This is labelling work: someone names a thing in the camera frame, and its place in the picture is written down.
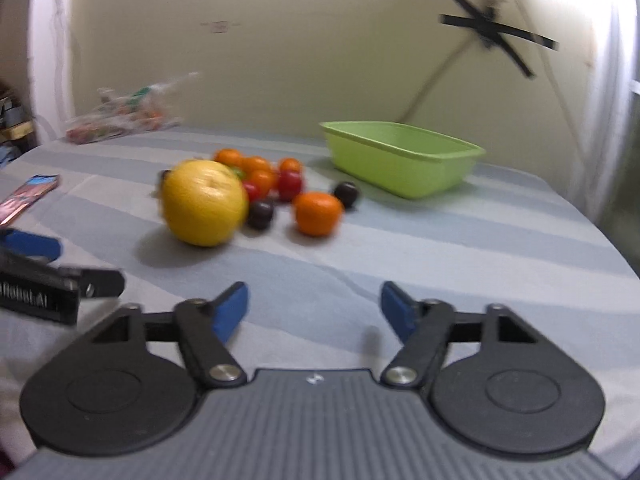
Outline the large yellow grapefruit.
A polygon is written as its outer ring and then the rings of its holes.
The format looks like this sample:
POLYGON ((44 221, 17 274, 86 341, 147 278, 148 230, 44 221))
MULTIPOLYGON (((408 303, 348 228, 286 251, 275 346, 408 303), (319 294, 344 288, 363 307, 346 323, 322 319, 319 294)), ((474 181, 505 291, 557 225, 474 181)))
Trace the large yellow grapefruit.
POLYGON ((188 159, 168 171, 160 210, 171 234, 196 247, 228 243, 244 222, 248 199, 236 174, 219 162, 188 159))

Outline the dark plum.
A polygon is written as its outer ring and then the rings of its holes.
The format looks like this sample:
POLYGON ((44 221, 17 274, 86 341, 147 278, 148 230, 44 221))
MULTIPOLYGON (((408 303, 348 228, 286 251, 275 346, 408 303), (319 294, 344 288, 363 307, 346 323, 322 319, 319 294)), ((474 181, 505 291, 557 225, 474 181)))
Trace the dark plum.
POLYGON ((247 211, 246 224, 253 230, 265 231, 274 218, 274 205, 271 200, 255 200, 247 211))
POLYGON ((338 182, 334 186, 332 194, 341 202, 345 210, 354 208, 360 197, 358 186, 350 181, 338 182))

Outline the orange tangerine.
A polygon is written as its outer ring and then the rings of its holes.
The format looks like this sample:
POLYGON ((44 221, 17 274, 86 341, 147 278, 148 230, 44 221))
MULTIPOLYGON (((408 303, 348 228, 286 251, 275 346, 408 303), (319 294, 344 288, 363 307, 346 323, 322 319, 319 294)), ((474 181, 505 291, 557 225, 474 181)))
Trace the orange tangerine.
POLYGON ((243 168, 243 154, 234 148, 223 148, 219 150, 213 157, 214 162, 219 162, 230 168, 243 168))
POLYGON ((277 188, 279 174, 273 170, 255 170, 250 173, 247 181, 254 185, 259 198, 268 197, 277 188))
POLYGON ((296 172, 296 174, 301 174, 304 171, 304 165, 298 159, 288 157, 280 160, 278 169, 280 172, 296 172))
POLYGON ((254 171, 272 171, 271 162, 260 156, 244 157, 241 168, 246 174, 252 174, 254 171))
POLYGON ((344 214, 343 204, 332 194, 306 192, 292 203, 296 229, 311 237, 327 237, 336 229, 344 214))

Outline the red tomato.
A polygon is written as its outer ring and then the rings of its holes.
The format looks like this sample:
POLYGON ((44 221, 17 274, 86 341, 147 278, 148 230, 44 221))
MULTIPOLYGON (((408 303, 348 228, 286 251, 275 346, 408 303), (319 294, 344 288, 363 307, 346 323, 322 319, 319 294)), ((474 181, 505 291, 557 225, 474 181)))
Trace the red tomato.
POLYGON ((277 183, 280 202, 291 203, 304 189, 304 178, 298 171, 281 171, 277 183))

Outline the smartphone with colourful screen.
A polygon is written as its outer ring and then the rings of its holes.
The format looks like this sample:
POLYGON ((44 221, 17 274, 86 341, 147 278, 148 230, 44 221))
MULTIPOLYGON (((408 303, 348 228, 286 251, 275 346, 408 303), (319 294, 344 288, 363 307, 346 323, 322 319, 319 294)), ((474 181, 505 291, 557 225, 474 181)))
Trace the smartphone with colourful screen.
POLYGON ((10 226, 21 214, 43 196, 55 190, 61 183, 57 174, 36 174, 1 201, 0 220, 2 228, 10 226))

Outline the striped blue bed sheet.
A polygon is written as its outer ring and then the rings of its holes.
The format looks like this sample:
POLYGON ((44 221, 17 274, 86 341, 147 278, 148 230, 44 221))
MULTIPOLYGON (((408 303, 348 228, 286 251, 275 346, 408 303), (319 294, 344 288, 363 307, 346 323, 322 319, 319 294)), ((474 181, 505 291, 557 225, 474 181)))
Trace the striped blue bed sheet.
POLYGON ((283 207, 265 233, 242 231, 217 249, 181 244, 160 218, 158 178, 222 148, 272 162, 296 158, 313 191, 342 180, 321 141, 181 128, 43 144, 2 169, 1 191, 36 174, 59 176, 61 185, 18 226, 61 240, 65 263, 123 270, 124 299, 146 310, 246 283, 250 312, 232 351, 247 370, 379 370, 398 348, 378 310, 386 281, 462 311, 505 304, 600 382, 606 412, 592 452, 622 476, 638 466, 639 281, 544 180, 481 164, 426 200, 362 184, 356 208, 328 238, 299 234, 283 207))

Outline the clear plastic snack bag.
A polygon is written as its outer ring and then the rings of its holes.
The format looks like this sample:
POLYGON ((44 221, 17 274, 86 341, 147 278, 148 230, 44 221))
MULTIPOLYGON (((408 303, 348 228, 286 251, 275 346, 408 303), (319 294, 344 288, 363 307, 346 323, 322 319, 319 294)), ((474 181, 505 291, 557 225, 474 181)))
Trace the clear plastic snack bag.
POLYGON ((100 104, 67 123, 65 141, 84 145, 178 126, 182 123, 178 112, 178 95, 187 84, 192 84, 198 78, 199 72, 191 72, 168 81, 148 84, 128 94, 99 88, 100 104))

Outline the green plastic basin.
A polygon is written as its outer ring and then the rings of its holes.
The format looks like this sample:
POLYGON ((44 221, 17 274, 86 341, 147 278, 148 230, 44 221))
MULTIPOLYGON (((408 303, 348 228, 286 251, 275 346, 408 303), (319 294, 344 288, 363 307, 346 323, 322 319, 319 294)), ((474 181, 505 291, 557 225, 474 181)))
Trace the green plastic basin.
POLYGON ((480 146, 398 122, 324 122, 333 165, 408 200, 459 185, 485 156, 480 146))

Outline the black tape cross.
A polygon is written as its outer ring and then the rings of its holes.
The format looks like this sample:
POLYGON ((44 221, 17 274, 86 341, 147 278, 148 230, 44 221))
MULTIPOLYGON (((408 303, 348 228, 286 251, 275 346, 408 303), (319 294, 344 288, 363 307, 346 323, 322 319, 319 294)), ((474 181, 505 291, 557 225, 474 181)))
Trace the black tape cross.
POLYGON ((439 21, 443 25, 472 30, 480 37, 480 42, 484 44, 486 49, 497 47, 503 50, 527 79, 533 79, 536 75, 526 64, 524 58, 506 40, 506 36, 525 40, 548 50, 556 51, 559 49, 559 44, 551 38, 497 22, 497 13, 494 6, 486 6, 484 10, 480 10, 478 6, 469 0, 452 1, 465 13, 465 16, 440 14, 439 21))

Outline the small wall sticker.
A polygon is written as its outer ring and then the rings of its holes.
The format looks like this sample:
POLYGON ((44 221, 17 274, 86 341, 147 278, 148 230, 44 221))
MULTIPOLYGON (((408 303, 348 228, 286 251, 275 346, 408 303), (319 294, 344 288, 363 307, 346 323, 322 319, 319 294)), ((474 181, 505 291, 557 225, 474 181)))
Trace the small wall sticker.
POLYGON ((218 35, 218 34, 226 34, 230 32, 231 29, 235 27, 239 27, 239 22, 234 21, 210 21, 210 22, 201 22, 200 26, 202 29, 206 29, 210 34, 218 35))

